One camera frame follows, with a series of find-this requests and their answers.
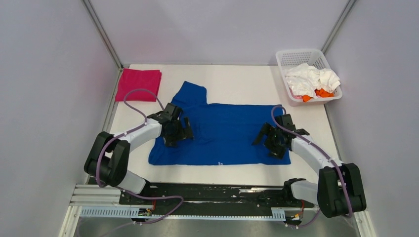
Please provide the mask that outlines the left aluminium frame post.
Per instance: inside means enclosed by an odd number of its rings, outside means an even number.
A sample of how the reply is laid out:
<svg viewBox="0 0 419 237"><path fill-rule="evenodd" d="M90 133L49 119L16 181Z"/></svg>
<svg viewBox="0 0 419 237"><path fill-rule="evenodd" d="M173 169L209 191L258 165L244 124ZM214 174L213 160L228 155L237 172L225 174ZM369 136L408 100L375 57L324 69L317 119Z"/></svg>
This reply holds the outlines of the left aluminium frame post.
<svg viewBox="0 0 419 237"><path fill-rule="evenodd" d="M81 0L82 4L84 5L90 19L92 20L97 32L99 33L99 36L102 40L102 42L104 43L108 53L110 54L113 62L115 63L115 65L117 66L119 71L122 71L123 69L123 63L121 62L114 46L111 43L111 40L108 36L108 34L106 33L105 28L103 27L103 24L101 23L101 20L96 12L96 10L94 9L94 6L92 4L92 2L90 0Z"/></svg>

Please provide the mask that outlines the folded pink t shirt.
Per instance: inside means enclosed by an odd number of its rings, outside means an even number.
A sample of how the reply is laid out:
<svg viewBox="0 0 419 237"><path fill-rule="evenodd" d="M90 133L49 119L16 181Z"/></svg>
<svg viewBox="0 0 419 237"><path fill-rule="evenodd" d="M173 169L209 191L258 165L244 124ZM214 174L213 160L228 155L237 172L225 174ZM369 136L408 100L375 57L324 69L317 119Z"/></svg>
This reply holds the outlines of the folded pink t shirt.
<svg viewBox="0 0 419 237"><path fill-rule="evenodd" d="M124 97L134 89L147 89L156 96L158 95L162 79L160 70L135 70L123 69L118 83L116 102L122 102Z"/></svg>

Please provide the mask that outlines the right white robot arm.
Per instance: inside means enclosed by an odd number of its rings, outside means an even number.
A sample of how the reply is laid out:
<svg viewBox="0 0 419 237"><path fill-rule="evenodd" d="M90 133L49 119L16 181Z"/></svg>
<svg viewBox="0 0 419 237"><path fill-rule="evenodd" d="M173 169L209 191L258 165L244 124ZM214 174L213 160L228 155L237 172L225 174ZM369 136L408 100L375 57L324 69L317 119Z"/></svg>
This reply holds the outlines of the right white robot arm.
<svg viewBox="0 0 419 237"><path fill-rule="evenodd" d="M328 218L350 217L365 211L367 202L359 167L343 163L320 148L305 129L297 129L291 115L273 118L275 125L264 123L253 144L261 140L269 155L283 158L287 151L297 154L316 172L317 183L294 178L284 183L283 202L295 206L301 200L317 205Z"/></svg>

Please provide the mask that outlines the blue t shirt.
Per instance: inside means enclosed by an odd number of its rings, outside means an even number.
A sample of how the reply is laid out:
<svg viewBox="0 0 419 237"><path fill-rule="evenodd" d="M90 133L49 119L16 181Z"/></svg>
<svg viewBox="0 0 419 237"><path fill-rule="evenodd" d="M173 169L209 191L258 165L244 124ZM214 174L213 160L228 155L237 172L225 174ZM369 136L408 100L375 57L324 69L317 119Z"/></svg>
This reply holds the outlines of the blue t shirt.
<svg viewBox="0 0 419 237"><path fill-rule="evenodd" d="M262 125L273 124L271 105L207 103L207 90L185 81L171 102L182 108L193 139L166 147L159 137L150 151L151 165L289 165L289 152L282 158L269 156L262 143L253 145Z"/></svg>

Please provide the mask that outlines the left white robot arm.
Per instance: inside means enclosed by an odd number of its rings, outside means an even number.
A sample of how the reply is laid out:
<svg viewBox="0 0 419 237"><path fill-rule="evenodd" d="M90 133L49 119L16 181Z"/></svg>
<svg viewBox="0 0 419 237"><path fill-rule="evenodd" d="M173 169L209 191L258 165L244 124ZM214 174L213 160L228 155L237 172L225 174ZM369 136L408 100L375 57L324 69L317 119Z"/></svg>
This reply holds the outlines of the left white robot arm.
<svg viewBox="0 0 419 237"><path fill-rule="evenodd" d="M146 180L128 170L130 153L154 141L148 161L152 165L273 164L261 145L270 106L168 103L145 117L143 124L118 135L97 135L84 165L100 187L132 191L139 204L151 199Z"/></svg>

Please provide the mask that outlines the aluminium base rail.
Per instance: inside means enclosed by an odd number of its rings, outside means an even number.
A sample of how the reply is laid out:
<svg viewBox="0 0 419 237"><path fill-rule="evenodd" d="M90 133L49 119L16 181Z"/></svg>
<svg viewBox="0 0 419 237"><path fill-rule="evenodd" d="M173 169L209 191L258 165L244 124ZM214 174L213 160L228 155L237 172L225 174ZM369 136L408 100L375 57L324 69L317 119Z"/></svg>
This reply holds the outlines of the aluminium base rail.
<svg viewBox="0 0 419 237"><path fill-rule="evenodd" d="M98 206L98 207L141 207L141 208L150 208L154 210L153 206L151 205L123 205L119 203L121 193L127 193L125 191L121 191L117 188L113 187L105 187L101 188L96 185L77 185L73 196L71 198L71 205L80 205L80 206ZM143 198L141 194L138 194L134 197ZM183 203L184 198L178 196L180 200L179 204L175 206L172 210L170 210L167 214L173 214ZM277 207L278 209L284 210L286 212L296 212L292 211L290 208L281 208ZM320 208L314 204L313 208L307 208L307 210L311 209L318 209Z"/></svg>

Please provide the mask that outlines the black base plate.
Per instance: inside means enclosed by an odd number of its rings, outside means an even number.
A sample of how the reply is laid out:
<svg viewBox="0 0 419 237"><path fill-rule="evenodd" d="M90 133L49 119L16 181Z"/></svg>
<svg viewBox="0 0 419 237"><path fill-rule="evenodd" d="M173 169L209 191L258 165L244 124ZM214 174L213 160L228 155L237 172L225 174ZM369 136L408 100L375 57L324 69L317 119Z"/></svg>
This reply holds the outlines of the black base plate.
<svg viewBox="0 0 419 237"><path fill-rule="evenodd" d="M154 210L165 214L179 204L178 196L184 201L175 212L181 209L199 213L264 214L276 207L296 212L314 207L310 202L291 197L281 186L150 183L141 196L143 198L121 193L119 203L151 205Z"/></svg>

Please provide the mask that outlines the white crumpled t shirt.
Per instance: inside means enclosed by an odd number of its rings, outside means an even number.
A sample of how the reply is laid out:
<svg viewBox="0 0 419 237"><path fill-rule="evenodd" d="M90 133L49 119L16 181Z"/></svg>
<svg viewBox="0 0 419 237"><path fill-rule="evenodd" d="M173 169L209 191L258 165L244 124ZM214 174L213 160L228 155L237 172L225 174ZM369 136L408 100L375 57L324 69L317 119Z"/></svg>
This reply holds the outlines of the white crumpled t shirt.
<svg viewBox="0 0 419 237"><path fill-rule="evenodd" d="M286 69L284 76L292 96L309 95L313 99L317 99L316 89L334 93L340 86L340 78L333 70L317 69L307 63Z"/></svg>

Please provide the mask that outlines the right aluminium frame post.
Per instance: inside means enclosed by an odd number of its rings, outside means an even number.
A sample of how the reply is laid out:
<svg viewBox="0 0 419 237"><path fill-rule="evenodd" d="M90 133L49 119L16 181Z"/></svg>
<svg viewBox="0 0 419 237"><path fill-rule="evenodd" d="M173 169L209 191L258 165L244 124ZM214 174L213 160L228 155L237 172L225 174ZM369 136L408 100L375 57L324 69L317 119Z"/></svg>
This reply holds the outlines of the right aluminium frame post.
<svg viewBox="0 0 419 237"><path fill-rule="evenodd" d="M352 11L353 7L355 6L355 4L357 3L357 0L348 0L342 10L342 12L340 13L338 19L336 20L334 26L332 27L330 33L328 34L322 48L321 51L323 54L326 54L330 48L330 46L332 45L335 37L337 36L339 30L341 29L341 27L343 26L345 20L347 19L348 15L350 14L350 12Z"/></svg>

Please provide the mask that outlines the aluminium frame post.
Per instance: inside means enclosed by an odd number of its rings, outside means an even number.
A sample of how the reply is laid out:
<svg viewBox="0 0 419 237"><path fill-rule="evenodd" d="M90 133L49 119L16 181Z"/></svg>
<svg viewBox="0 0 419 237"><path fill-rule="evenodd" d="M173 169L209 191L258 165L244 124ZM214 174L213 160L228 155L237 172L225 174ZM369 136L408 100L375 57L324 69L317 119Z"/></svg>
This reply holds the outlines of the aluminium frame post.
<svg viewBox="0 0 419 237"><path fill-rule="evenodd" d="M102 42L104 43L108 53L110 54L113 62L115 63L115 65L117 66L119 71L122 71L123 69L123 63L121 62L114 46L111 43L111 40L108 36L108 34L106 33L105 28L103 27L103 24L101 23L101 20L96 12L96 10L94 9L94 6L92 4L92 2L90 0L81 0L82 4L84 5L90 19L92 20L97 32L99 33L99 36L102 40Z"/></svg>
<svg viewBox="0 0 419 237"><path fill-rule="evenodd" d="M336 20L334 26L332 27L330 33L328 34L322 48L321 51L323 54L326 54L330 48L330 46L332 45L335 37L337 36L339 30L341 29L341 27L343 26L345 20L347 19L348 15L350 14L350 12L352 11L353 7L355 6L355 4L357 3L357 0L348 0L342 10L342 12L340 13L338 19Z"/></svg>

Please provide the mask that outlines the orange garment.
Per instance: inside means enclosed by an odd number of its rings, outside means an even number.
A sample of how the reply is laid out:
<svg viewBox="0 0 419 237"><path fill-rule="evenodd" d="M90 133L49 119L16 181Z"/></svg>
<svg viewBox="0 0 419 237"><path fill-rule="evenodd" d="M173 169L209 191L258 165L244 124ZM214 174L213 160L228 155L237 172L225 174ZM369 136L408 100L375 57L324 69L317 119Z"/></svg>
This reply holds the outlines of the orange garment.
<svg viewBox="0 0 419 237"><path fill-rule="evenodd" d="M329 97L334 97L334 93L333 92L328 92L324 89L316 89L315 90L315 94L317 97L321 97L321 98L329 98ZM311 99L313 99L313 97L309 96L309 95L303 95L302 96L302 100L304 103L310 101Z"/></svg>

